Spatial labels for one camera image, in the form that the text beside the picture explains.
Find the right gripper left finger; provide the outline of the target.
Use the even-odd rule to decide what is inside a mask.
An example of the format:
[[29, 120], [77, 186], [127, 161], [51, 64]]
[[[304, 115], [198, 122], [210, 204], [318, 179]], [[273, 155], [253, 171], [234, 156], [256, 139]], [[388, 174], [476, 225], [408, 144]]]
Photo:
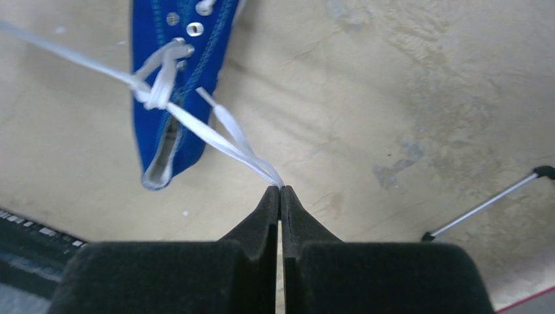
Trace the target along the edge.
[[273, 313], [279, 190], [216, 241], [89, 243], [49, 313]]

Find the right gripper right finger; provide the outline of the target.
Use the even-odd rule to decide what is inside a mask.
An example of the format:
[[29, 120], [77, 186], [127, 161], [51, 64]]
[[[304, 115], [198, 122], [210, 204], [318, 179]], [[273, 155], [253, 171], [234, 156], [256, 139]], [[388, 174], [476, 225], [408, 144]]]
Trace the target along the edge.
[[280, 190], [287, 313], [493, 313], [486, 287], [460, 247], [351, 243]]

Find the blue canvas sneaker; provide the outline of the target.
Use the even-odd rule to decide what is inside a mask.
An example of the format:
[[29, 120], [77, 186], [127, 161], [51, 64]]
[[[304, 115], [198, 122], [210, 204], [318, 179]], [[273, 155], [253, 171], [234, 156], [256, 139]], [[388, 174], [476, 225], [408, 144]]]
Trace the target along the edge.
[[[233, 24], [244, 5], [244, 1], [133, 1], [133, 71], [164, 45], [183, 39], [190, 50], [171, 63], [175, 78], [169, 101], [208, 123], [212, 107], [196, 90], [214, 93]], [[165, 188], [200, 159], [205, 141], [166, 110], [146, 109], [134, 100], [133, 119], [143, 168], [141, 183], [146, 189]]]

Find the white shoelace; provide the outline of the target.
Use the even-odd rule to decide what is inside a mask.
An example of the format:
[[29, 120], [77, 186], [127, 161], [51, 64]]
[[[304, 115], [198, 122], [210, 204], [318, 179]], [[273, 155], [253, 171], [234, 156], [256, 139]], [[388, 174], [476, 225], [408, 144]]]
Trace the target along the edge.
[[201, 122], [169, 101], [169, 88], [173, 85], [172, 80], [175, 78], [175, 69], [171, 63], [179, 57], [186, 56], [190, 50], [183, 39], [174, 39], [164, 45], [147, 58], [138, 71], [132, 70], [131, 73], [125, 73], [7, 22], [1, 22], [1, 29], [73, 63], [123, 82], [132, 93], [132, 113], [134, 100], [142, 102], [146, 109], [164, 109], [205, 141], [205, 147], [209, 145], [243, 163], [274, 186], [281, 187], [283, 185], [283, 180], [275, 168], [255, 154], [236, 119], [223, 105], [214, 100], [213, 94], [208, 94], [203, 88], [196, 90], [212, 107], [208, 123]]

